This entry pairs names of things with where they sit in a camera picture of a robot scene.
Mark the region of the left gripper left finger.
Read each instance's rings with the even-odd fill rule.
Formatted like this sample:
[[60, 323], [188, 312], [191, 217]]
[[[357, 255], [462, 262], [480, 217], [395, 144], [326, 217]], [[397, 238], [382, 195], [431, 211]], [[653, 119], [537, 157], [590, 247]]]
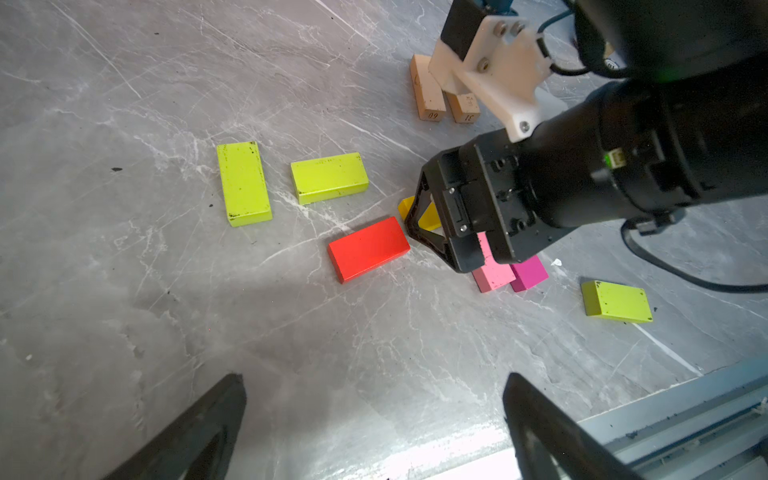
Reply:
[[108, 479], [223, 479], [243, 421], [243, 376], [225, 375]]

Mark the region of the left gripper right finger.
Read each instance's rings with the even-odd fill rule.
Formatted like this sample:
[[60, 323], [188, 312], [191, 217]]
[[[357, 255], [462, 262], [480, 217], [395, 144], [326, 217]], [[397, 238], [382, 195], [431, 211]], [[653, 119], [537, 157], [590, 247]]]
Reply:
[[519, 373], [508, 376], [505, 420], [524, 479], [638, 479]]

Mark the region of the yellow rectangular block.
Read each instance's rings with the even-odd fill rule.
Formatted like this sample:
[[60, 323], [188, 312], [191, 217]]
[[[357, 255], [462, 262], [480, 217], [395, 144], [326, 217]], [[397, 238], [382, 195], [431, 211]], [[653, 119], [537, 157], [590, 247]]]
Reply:
[[[413, 202], [414, 202], [414, 196], [410, 196], [403, 199], [399, 203], [398, 212], [402, 220], [406, 219], [412, 207]], [[434, 231], [441, 227], [440, 217], [438, 215], [438, 212], [434, 203], [431, 203], [426, 209], [426, 211], [424, 212], [424, 214], [420, 217], [419, 227], [428, 231]]]

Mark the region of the natural wood block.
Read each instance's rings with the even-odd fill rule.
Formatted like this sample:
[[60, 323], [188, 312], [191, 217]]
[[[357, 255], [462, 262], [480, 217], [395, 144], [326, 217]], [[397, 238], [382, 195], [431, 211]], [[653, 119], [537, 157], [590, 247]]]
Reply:
[[479, 119], [481, 111], [474, 94], [452, 94], [446, 92], [445, 98], [456, 123], [473, 124]]
[[430, 56], [414, 54], [410, 62], [410, 77], [420, 120], [439, 122], [447, 112], [443, 91], [429, 72]]

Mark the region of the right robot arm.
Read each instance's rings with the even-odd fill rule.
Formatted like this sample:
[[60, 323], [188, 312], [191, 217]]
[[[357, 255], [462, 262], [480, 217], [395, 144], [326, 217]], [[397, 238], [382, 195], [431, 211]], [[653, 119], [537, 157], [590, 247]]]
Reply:
[[565, 108], [542, 29], [508, 1], [456, 1], [430, 71], [502, 128], [422, 168], [408, 234], [459, 273], [528, 260], [619, 220], [653, 235], [698, 205], [767, 191], [763, 1], [570, 1], [580, 73], [605, 84]]

